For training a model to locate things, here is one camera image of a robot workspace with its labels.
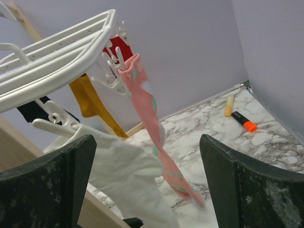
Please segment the black sock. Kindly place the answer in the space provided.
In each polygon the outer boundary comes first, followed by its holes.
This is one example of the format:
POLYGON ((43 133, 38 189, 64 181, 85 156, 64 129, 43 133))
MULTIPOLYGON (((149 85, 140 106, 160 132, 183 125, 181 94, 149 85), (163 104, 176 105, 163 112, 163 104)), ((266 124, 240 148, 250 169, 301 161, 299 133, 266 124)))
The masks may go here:
POLYGON ((35 101, 21 105, 17 109, 28 123, 38 118, 50 122, 48 114, 35 101))

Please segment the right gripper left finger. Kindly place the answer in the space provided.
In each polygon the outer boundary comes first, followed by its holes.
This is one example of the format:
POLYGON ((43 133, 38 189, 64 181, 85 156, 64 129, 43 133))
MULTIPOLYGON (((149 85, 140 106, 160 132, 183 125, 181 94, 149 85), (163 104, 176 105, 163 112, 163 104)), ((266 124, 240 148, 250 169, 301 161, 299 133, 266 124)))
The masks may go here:
POLYGON ((96 141, 84 135, 0 173, 2 228, 77 228, 96 141))

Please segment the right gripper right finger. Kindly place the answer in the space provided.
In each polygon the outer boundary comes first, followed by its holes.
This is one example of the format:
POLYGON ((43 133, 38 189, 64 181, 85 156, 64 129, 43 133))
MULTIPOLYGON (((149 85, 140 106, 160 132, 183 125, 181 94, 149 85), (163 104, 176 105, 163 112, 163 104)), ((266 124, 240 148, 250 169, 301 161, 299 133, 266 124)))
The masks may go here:
POLYGON ((304 176, 203 134, 200 154, 220 228, 302 228, 304 176))

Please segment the white plastic sock hanger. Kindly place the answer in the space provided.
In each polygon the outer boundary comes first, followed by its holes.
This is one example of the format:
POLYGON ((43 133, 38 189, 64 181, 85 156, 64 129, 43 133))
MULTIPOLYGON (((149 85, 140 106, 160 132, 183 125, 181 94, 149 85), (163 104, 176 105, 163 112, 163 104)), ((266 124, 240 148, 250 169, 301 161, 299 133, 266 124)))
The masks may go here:
POLYGON ((0 48, 10 50, 11 54, 0 61, 1 112, 31 101, 40 104, 41 97, 81 77, 99 57, 109 66, 104 70, 107 80, 102 81, 102 85, 130 97, 118 73, 124 67, 123 56, 119 48, 116 48, 116 55, 111 54, 111 36, 128 43, 114 9, 25 48, 2 43, 0 48))

